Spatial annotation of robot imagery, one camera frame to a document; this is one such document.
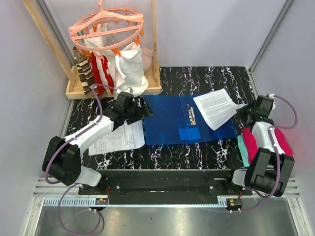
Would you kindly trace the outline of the white printed paper files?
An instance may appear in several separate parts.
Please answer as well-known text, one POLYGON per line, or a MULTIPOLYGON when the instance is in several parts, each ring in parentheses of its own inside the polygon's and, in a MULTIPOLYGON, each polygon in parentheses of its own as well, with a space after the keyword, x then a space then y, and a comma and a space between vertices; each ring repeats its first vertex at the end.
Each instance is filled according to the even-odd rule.
POLYGON ((207 125, 214 131, 232 118, 246 104, 236 104, 225 89, 209 92, 193 98, 207 125))

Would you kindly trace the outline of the white table form sheet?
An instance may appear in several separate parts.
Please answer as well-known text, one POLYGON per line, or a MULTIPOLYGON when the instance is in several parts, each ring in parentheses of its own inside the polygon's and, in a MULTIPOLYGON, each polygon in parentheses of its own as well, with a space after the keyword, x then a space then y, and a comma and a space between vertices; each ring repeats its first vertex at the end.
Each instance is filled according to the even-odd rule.
POLYGON ((115 131, 101 137, 89 147, 90 156, 106 154, 116 151, 132 150, 143 147, 145 144, 142 121, 120 126, 115 131))

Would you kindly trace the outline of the blue plastic folder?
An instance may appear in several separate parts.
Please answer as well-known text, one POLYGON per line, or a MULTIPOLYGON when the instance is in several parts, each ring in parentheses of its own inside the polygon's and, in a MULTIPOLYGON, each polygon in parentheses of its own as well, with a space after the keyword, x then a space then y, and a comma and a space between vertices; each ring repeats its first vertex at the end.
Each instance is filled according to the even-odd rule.
POLYGON ((144 119, 145 139, 149 146, 187 145, 238 136, 233 121, 228 120, 216 131, 205 122, 194 95, 145 95, 153 115, 144 119))

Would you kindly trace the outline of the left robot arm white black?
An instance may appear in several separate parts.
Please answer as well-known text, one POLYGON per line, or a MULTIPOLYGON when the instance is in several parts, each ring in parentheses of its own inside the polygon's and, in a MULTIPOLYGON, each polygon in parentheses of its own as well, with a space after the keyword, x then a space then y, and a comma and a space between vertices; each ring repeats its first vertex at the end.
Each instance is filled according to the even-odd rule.
POLYGON ((152 109, 142 96, 134 97, 120 92, 99 116, 77 132, 64 138, 53 137, 47 147, 42 164, 48 184, 62 183, 88 185, 93 193, 100 195, 106 190, 106 182, 98 171, 84 167, 81 156, 101 137, 124 124, 133 124, 153 115, 152 109))

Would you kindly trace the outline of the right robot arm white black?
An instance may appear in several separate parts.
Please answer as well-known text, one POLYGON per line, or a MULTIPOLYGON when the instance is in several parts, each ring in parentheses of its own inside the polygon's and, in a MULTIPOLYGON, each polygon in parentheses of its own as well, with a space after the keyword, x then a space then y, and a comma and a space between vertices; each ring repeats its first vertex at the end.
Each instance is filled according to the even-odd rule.
POLYGON ((281 197, 294 167, 293 152, 282 130, 269 117, 275 109, 277 95, 259 95, 237 113, 246 118, 247 128, 242 131, 249 166, 235 170, 232 178, 223 183, 224 191, 234 195, 241 187, 258 195, 281 197))

